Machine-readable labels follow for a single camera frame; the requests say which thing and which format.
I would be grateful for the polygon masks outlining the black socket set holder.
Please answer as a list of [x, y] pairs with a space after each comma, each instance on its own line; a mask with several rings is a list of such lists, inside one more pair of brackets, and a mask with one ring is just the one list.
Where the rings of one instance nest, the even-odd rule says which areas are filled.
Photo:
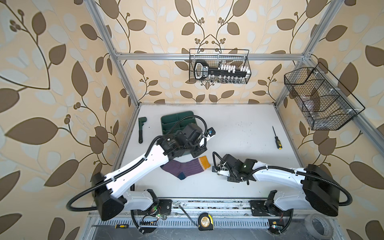
[[213, 64], [211, 67], [206, 61], [197, 60], [192, 68], [192, 73], [196, 80], [205, 80], [210, 77], [238, 77], [249, 78], [251, 76], [251, 70], [248, 67], [236, 68], [236, 66], [223, 65], [218, 63], [217, 66]]

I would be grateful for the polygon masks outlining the yellow black tape measure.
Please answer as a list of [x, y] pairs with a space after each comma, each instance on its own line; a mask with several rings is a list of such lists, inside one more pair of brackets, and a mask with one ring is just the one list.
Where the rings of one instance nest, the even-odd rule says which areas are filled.
[[214, 223], [213, 218], [208, 213], [202, 213], [198, 218], [198, 229], [199, 231], [213, 231]]

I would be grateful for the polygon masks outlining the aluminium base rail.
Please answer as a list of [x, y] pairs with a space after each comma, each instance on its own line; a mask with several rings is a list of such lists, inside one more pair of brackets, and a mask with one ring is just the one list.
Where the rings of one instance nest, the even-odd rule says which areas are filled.
[[[214, 229], [267, 230], [283, 228], [287, 223], [304, 221], [306, 216], [315, 214], [312, 210], [295, 210], [292, 214], [286, 212], [279, 216], [258, 214], [254, 207], [264, 201], [265, 199], [247, 198], [161, 198], [158, 209], [151, 216], [139, 210], [124, 210], [116, 217], [103, 221], [97, 213], [92, 212], [87, 217], [85, 229], [90, 231], [92, 228], [115, 228], [118, 224], [128, 224], [129, 228], [139, 225], [142, 228], [153, 229], [193, 229], [198, 224], [199, 216], [208, 213], [213, 218]], [[336, 219], [324, 217], [330, 221], [335, 230]]]

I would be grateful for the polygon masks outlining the clear tape roll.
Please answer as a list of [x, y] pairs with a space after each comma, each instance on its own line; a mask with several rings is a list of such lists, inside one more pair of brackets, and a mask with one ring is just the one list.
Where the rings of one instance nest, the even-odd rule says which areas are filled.
[[310, 235], [322, 240], [331, 240], [334, 229], [330, 221], [320, 214], [311, 214], [304, 219], [305, 227]]

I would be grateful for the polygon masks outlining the yellow black screwdriver on table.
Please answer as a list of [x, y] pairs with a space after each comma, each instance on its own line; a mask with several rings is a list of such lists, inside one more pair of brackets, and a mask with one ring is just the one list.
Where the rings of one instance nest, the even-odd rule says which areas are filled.
[[283, 147], [282, 147], [282, 144], [281, 144], [281, 141], [280, 139], [278, 138], [278, 136], [276, 135], [276, 131], [273, 127], [273, 131], [274, 131], [274, 135], [275, 135], [275, 143], [276, 143], [276, 146], [279, 150], [281, 150]]

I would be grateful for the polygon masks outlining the small yellow black screwdriver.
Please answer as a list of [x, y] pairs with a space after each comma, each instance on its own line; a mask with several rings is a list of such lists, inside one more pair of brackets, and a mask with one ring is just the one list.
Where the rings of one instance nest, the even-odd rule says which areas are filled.
[[116, 229], [127, 229], [128, 227], [129, 227], [128, 224], [118, 224], [118, 225], [115, 225]]

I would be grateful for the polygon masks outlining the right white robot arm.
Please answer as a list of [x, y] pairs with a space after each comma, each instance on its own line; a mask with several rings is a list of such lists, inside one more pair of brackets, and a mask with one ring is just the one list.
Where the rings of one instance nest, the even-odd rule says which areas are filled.
[[339, 207], [353, 202], [352, 195], [316, 165], [292, 169], [253, 159], [242, 162], [229, 154], [221, 157], [217, 152], [213, 152], [213, 162], [213, 172], [226, 176], [229, 182], [271, 182], [290, 188], [287, 192], [270, 191], [267, 199], [254, 207], [258, 214], [279, 216], [301, 209], [336, 217]]

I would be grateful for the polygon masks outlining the purple sock yellow cuff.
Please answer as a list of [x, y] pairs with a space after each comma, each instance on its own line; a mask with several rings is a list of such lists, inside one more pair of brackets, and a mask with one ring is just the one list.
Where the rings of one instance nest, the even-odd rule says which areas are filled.
[[161, 166], [161, 169], [167, 173], [172, 174], [179, 180], [204, 172], [211, 167], [206, 156], [193, 159], [191, 161], [181, 163], [176, 160], [171, 160]]

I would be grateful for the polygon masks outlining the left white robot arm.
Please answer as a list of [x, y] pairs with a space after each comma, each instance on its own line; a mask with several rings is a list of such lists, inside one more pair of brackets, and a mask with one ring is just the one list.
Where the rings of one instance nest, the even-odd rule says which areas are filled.
[[185, 153], [196, 158], [207, 150], [207, 142], [216, 134], [203, 122], [201, 129], [189, 123], [182, 130], [169, 130], [156, 136], [147, 151], [124, 167], [105, 176], [98, 173], [92, 177], [92, 187], [77, 194], [66, 205], [71, 212], [98, 211], [103, 221], [116, 217], [123, 210], [154, 212], [159, 200], [153, 190], [135, 192], [131, 187], [154, 169]]

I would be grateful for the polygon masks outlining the green plastic organizer tray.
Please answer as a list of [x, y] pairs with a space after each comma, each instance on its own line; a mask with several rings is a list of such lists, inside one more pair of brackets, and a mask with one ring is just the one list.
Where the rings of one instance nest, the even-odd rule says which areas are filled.
[[175, 133], [179, 130], [180, 131], [183, 130], [190, 123], [196, 124], [197, 121], [195, 118], [188, 118], [177, 124], [177, 122], [183, 119], [184, 117], [192, 116], [192, 115], [194, 115], [193, 111], [185, 111], [185, 112], [180, 112], [176, 114], [162, 116], [161, 117], [162, 134], [163, 135], [167, 134], [173, 126], [175, 126], [175, 128], [173, 129], [172, 133]]

